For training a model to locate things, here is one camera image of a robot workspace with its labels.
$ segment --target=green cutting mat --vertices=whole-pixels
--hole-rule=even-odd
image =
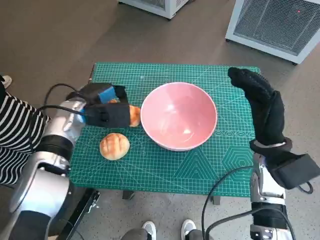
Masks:
[[[208,194],[226,172],[252,165],[249,141],[255,137],[250,106],[242,90],[233,87],[228,66],[151,63],[95,65],[94,83],[126,86],[129,102],[141,106],[156,87],[170,82],[192,83],[204,89],[217,107],[218,122],[212,137],[200,147],[173,152],[154,143],[141,126],[83,129],[71,160],[71,180],[77,186],[184,194]],[[257,67],[246,67],[260,72]],[[105,160],[99,143],[109,133],[122,133],[130,141],[119,161]],[[251,171],[228,177],[215,192],[219,196],[248,197]]]

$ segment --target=bread roll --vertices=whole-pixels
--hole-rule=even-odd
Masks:
[[[128,139],[120,133],[110,133],[100,142],[100,153],[108,160],[118,160],[129,151]]]
[[[140,124],[140,108],[130,105],[130,127],[137,127]]]
[[[114,98],[114,99],[111,99],[110,101],[108,101],[108,104],[115,104],[117,102],[118,102],[118,100]]]

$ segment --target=white appliance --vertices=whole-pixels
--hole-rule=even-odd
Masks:
[[[225,38],[300,64],[320,42],[320,0],[236,0]]]
[[[188,0],[118,0],[118,2],[172,19]]]

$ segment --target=white sneaker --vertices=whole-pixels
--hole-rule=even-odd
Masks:
[[[147,221],[142,226],[150,235],[152,240],[156,240],[157,230],[156,225],[152,221]]]
[[[194,221],[190,219],[185,220],[181,227],[181,240],[185,240],[186,236],[195,229],[197,229],[197,227]]]
[[[12,83],[12,78],[8,75],[2,76],[2,77],[3,77],[3,79],[1,79],[1,82],[4,86],[4,88],[7,89],[10,86],[10,84]]]

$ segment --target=wire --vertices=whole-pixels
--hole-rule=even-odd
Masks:
[[[73,86],[71,86],[69,84],[66,84],[66,83],[57,83],[57,84],[53,85],[52,87],[50,87],[49,91],[46,93],[46,95],[44,97],[44,102],[43,102],[44,106],[47,105],[48,98],[49,98],[49,95],[51,94],[51,92],[56,87],[60,87],[60,86],[64,86],[64,87],[68,87],[68,88],[72,89],[77,96],[79,96],[80,98],[83,98],[84,100],[86,100],[88,102],[88,98],[85,95],[81,94],[75,87],[73,87]]]
[[[216,226],[220,225],[220,224],[223,224],[223,223],[226,223],[228,221],[235,220],[235,219],[238,219],[238,218],[242,218],[242,217],[245,217],[245,216],[248,216],[248,215],[252,215],[252,214],[255,214],[255,213],[260,212],[262,210],[266,210],[266,209],[273,210],[273,211],[281,213],[281,215],[283,216],[283,218],[286,221],[286,224],[288,225],[288,227],[290,229],[290,232],[291,232],[291,235],[292,235],[292,240],[296,240],[296,235],[294,233],[294,229],[293,229],[292,224],[290,223],[288,217],[282,211],[280,211],[279,209],[274,209],[274,208],[271,208],[271,207],[261,207],[261,208],[255,209],[255,210],[250,210],[250,211],[246,211],[246,212],[243,212],[243,213],[240,213],[240,214],[237,214],[237,215],[233,215],[233,216],[229,216],[229,217],[223,218],[223,219],[218,220],[218,221],[214,222],[213,224],[211,224],[205,231],[205,212],[206,212],[206,207],[208,205],[208,202],[209,202],[211,194],[218,187],[218,185],[220,183],[222,183],[231,174],[233,174],[233,173],[235,173],[235,172],[237,172],[239,170],[251,169],[253,167],[254,166],[242,166],[242,167],[233,169],[233,170],[229,171],[227,174],[225,174],[222,178],[220,178],[220,180],[216,184],[213,185],[211,191],[209,192],[209,194],[208,194],[208,196],[207,196],[207,198],[205,200],[205,203],[204,203],[204,206],[203,206],[203,209],[202,209],[201,229],[202,229],[203,240],[210,240],[210,231],[213,228],[215,228]]]
[[[204,205],[203,205],[203,209],[202,209],[202,214],[201,214],[201,228],[202,228],[202,237],[203,237],[203,240],[206,240],[206,236],[205,236],[205,212],[206,212],[206,208],[207,208],[207,205],[208,205],[208,202],[209,202],[209,199],[211,197],[211,194],[214,192],[214,190],[218,187],[218,185],[220,183],[222,183],[228,176],[230,176],[231,174],[239,171],[239,170],[244,170],[244,169],[252,169],[254,166],[242,166],[242,167],[239,167],[239,168],[236,168],[236,169],[233,169],[231,171],[229,171],[226,175],[224,175],[222,178],[220,178],[220,180],[213,185],[213,187],[211,188],[211,191],[209,192],[208,196],[206,197],[206,200],[204,202]]]
[[[307,181],[306,184],[309,186],[309,191],[305,190],[302,186],[298,186],[297,188],[304,194],[313,194],[314,186],[312,186],[312,184],[309,181]]]
[[[221,220],[218,220],[216,221],[215,223],[211,224],[207,229],[206,229],[206,232],[205,232],[205,239],[209,240],[210,239],[210,231],[215,228],[216,226],[220,225],[220,224],[223,224],[223,223],[226,223],[228,221],[231,221],[231,220],[235,220],[235,219],[239,219],[239,218],[242,218],[242,217],[245,217],[245,216],[248,216],[248,215],[251,215],[251,214],[255,214],[257,212],[260,212],[262,210],[273,210],[273,211],[276,211],[276,212],[279,212],[282,214],[283,218],[285,219],[286,221],[286,224],[288,225],[289,229],[290,229],[290,232],[291,232],[291,236],[292,236],[292,240],[296,240],[296,235],[294,233],[294,229],[288,219],[288,217],[282,212],[280,211],[279,209],[275,209],[275,208],[272,208],[272,207],[261,207],[261,208],[258,208],[258,209],[255,209],[255,210],[251,210],[251,211],[246,211],[246,212],[243,212],[243,213],[240,213],[240,214],[237,214],[237,215],[233,215],[233,216],[229,216],[229,217],[226,217],[226,218],[223,218]]]
[[[72,228],[75,227],[75,226],[74,226],[70,221],[68,221],[67,219],[61,218],[60,220],[63,220],[63,221],[65,221],[67,224],[70,224],[70,226],[71,226]],[[77,229],[74,229],[74,231],[79,234],[79,236],[80,236],[80,238],[81,238],[82,240],[85,240],[84,236],[82,236],[82,234],[81,234]]]
[[[34,144],[32,143],[32,129],[34,129],[35,121],[37,120],[37,117],[38,117],[39,113],[44,109],[60,109],[60,110],[65,110],[65,111],[73,113],[73,114],[78,114],[78,115],[81,115],[81,116],[87,116],[83,112],[76,111],[76,110],[70,109],[68,107],[59,106],[59,105],[44,105],[44,106],[39,107],[33,113],[32,117],[30,119],[30,123],[29,123],[28,141],[29,141],[30,150],[31,150],[32,153],[34,152]]]

